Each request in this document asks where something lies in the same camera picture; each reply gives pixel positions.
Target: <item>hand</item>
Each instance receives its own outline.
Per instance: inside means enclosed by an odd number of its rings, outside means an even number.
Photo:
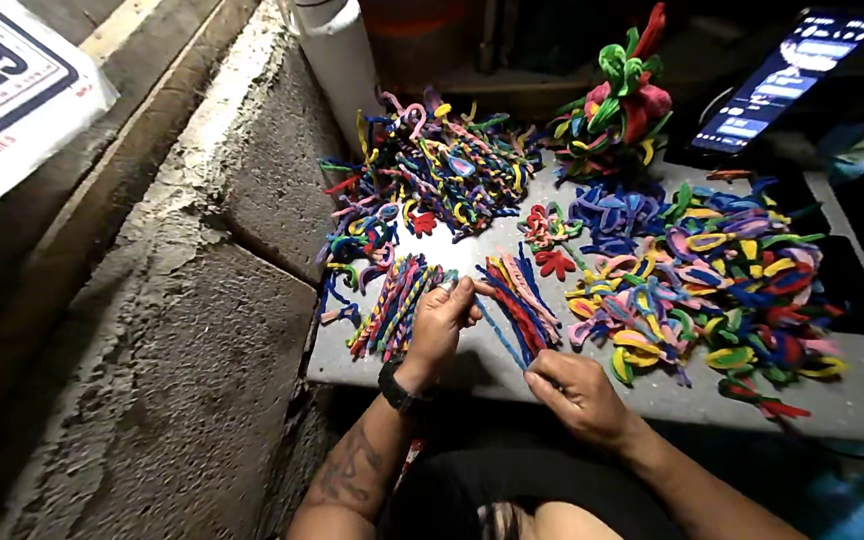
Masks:
[[[626,455],[643,430],[651,431],[625,407],[605,370],[591,358],[541,350],[524,377],[534,396],[583,441]]]
[[[412,325],[412,342],[395,380],[410,393],[431,387],[443,365],[455,355],[459,330],[474,326],[482,310],[474,305],[475,294],[493,296],[496,290],[471,277],[463,277],[451,294],[435,287],[418,299]]]

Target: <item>tattooed arm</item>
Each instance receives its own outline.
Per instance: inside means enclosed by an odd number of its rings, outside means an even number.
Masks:
[[[463,277],[451,295],[435,288],[419,300],[409,353],[394,375],[410,394],[438,380],[443,364],[455,354],[459,329],[482,318],[473,305],[476,292],[495,291]],[[375,398],[316,472],[287,538],[375,537],[376,517],[402,470],[413,423],[381,395]]]

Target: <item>cement surface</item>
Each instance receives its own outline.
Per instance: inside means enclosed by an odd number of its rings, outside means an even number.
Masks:
[[[255,536],[316,292],[220,206],[294,48],[265,2],[16,389],[0,538]]]
[[[341,157],[344,142],[329,104],[297,43],[292,43],[251,124],[238,174],[229,180],[224,212],[234,231],[307,283],[322,277],[316,255],[335,229],[316,161]]]

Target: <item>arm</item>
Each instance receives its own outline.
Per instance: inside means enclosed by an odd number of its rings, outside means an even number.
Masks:
[[[654,432],[625,407],[598,362],[543,350],[525,382],[575,436],[624,460],[665,501],[689,538],[806,538]]]
[[[463,277],[450,293],[435,288],[418,301],[413,339],[395,381],[410,394],[435,384],[451,360],[462,326],[474,325],[482,312],[476,292],[493,294],[487,285]],[[358,539],[376,535],[378,511],[402,470],[414,421],[379,395],[318,468],[295,510],[287,538]]]

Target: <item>ring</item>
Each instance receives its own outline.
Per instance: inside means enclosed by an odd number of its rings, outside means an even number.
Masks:
[[[445,291],[445,294],[452,294],[452,289],[455,289],[455,281],[452,279],[443,281],[438,284],[438,288]]]

